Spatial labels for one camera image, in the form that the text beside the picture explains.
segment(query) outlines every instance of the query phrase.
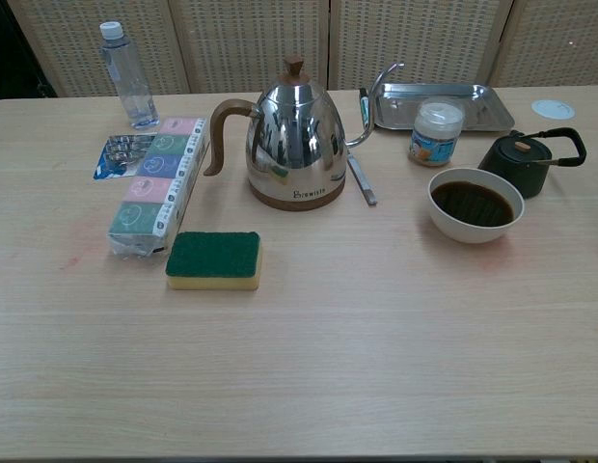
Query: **coffee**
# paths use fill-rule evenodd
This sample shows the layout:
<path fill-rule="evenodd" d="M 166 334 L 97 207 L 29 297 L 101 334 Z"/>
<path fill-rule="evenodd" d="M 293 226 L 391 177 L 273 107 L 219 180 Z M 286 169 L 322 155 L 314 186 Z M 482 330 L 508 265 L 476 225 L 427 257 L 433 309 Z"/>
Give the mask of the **coffee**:
<path fill-rule="evenodd" d="M 451 181 L 432 191 L 444 212 L 467 224 L 500 227 L 513 221 L 513 208 L 496 191 L 469 181 Z"/>

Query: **wicker panel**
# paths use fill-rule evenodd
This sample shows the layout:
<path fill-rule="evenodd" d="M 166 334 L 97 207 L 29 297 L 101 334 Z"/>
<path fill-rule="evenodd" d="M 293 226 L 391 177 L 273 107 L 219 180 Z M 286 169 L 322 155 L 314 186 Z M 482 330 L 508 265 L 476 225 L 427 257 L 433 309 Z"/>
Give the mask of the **wicker panel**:
<path fill-rule="evenodd" d="M 507 27 L 494 84 L 598 84 L 598 0 L 530 0 Z"/>
<path fill-rule="evenodd" d="M 490 41 L 498 41 L 499 0 L 333 0 L 330 88 L 367 86 L 401 60 L 404 82 L 475 83 Z"/>
<path fill-rule="evenodd" d="M 46 77 L 61 96 L 115 95 L 99 55 L 99 24 L 117 20 L 138 44 L 155 94 L 187 93 L 166 0 L 11 0 Z"/>
<path fill-rule="evenodd" d="M 300 53 L 326 81 L 328 5 L 322 0 L 175 0 L 171 10 L 192 92 L 255 92 Z"/>

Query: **black kettle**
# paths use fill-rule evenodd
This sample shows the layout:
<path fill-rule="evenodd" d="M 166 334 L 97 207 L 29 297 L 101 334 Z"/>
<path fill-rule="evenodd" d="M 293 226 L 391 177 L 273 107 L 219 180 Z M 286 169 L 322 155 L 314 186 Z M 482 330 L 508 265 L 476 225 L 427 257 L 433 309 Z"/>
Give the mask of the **black kettle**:
<path fill-rule="evenodd" d="M 578 150 L 577 157 L 553 159 L 552 152 L 535 138 L 567 137 Z M 479 169 L 508 180 L 524 198 L 536 196 L 543 188 L 550 166 L 580 166 L 586 160 L 586 148 L 580 134 L 571 127 L 553 128 L 525 135 L 512 130 L 499 138 L 487 152 Z"/>

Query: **stainless steel tray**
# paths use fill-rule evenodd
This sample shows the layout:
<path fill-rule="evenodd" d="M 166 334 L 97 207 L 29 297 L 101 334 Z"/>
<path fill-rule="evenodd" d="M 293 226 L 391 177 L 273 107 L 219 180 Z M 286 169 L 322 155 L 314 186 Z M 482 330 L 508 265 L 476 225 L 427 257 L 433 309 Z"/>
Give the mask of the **stainless steel tray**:
<path fill-rule="evenodd" d="M 374 121 L 383 128 L 410 130 L 419 104 L 433 96 L 462 102 L 466 110 L 464 130 L 508 130 L 515 124 L 491 87 L 469 84 L 383 84 L 376 97 Z"/>

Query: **yellow sponge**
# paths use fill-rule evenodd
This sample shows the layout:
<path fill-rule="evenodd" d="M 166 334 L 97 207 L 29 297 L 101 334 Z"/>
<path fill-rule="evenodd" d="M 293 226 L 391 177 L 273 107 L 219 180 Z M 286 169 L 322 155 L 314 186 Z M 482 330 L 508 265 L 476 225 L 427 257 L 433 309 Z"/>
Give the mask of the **yellow sponge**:
<path fill-rule="evenodd" d="M 172 289 L 256 289 L 262 249 L 255 232 L 180 233 L 166 265 Z"/>

